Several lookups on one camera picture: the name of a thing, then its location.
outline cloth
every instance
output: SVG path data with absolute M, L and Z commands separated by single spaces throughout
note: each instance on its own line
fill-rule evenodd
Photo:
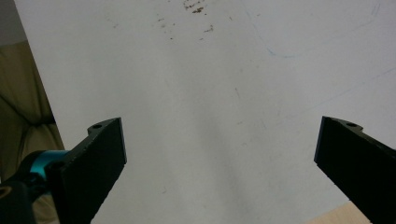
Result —
M 0 176 L 7 180 L 24 157 L 64 149 L 27 41 L 0 47 Z M 56 223 L 51 196 L 33 204 L 37 223 Z

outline metal bracket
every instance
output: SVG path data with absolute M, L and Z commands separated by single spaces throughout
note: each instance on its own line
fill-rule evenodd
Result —
M 62 224 L 91 223 L 126 163 L 120 118 L 92 125 L 70 151 L 28 155 L 0 185 L 0 223 L 34 224 L 32 202 L 49 192 Z
M 323 117 L 315 162 L 374 224 L 396 223 L 396 151 L 345 120 Z

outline white table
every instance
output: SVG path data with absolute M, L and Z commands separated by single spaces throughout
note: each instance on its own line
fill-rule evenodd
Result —
M 122 117 L 93 223 L 302 223 L 347 201 L 321 116 L 396 145 L 396 3 L 16 0 L 66 147 Z

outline screw hole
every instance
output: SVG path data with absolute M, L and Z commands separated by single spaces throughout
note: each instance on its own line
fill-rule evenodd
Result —
M 347 123 L 346 125 L 349 126 L 349 127 L 352 127 L 352 128 L 358 127 L 358 125 L 354 124 L 354 123 Z
M 92 126 L 92 128 L 93 128 L 93 129 L 100 129 L 100 128 L 102 128 L 102 125 L 100 125 L 100 124 L 95 124 L 95 125 Z
M 0 199 L 6 197 L 12 191 L 12 187 L 5 186 L 0 188 Z

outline wooden surface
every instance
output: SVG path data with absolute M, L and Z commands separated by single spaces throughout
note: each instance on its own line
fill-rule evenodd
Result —
M 352 202 L 308 221 L 305 224 L 369 224 L 370 220 Z

